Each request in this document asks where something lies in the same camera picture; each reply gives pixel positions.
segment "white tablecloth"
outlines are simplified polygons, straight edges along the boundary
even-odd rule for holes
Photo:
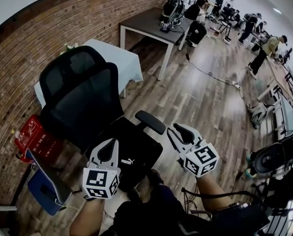
[[[93,47],[106,62],[114,63],[118,68],[118,92],[121,93],[130,80],[142,81],[142,72],[138,55],[122,48],[96,39],[90,39],[83,45]],[[34,86],[38,101],[42,108],[46,105],[39,82]]]

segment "chair armrest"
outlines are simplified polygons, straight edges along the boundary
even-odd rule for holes
[[[135,117],[141,122],[137,126],[142,130],[144,130],[146,127],[149,127],[153,129],[156,133],[163,135],[166,127],[155,116],[147,113],[146,111],[140,110],[136,113]]]

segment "puma logo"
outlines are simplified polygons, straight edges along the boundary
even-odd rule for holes
[[[133,161],[134,160],[131,160],[130,158],[128,158],[128,160],[123,160],[123,159],[121,160],[122,163],[129,164],[129,165],[132,165]]]

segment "dark gray table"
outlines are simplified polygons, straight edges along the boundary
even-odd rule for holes
[[[163,10],[159,8],[152,8],[120,22],[120,47],[123,49],[125,49],[126,30],[135,31],[145,36],[157,39],[168,45],[160,74],[158,76],[159,81],[162,80],[164,76],[174,44],[180,39],[184,32],[184,37],[178,48],[181,50],[188,34],[190,24],[192,23],[192,20],[184,18],[180,27],[174,27],[174,31],[170,31],[169,33],[162,32],[160,31],[160,22],[158,22],[162,11]]]

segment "brick wall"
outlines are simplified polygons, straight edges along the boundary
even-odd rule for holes
[[[165,0],[39,0],[0,26],[0,204],[9,204],[26,168],[12,129],[40,112],[33,86],[65,43],[119,45],[118,23]]]

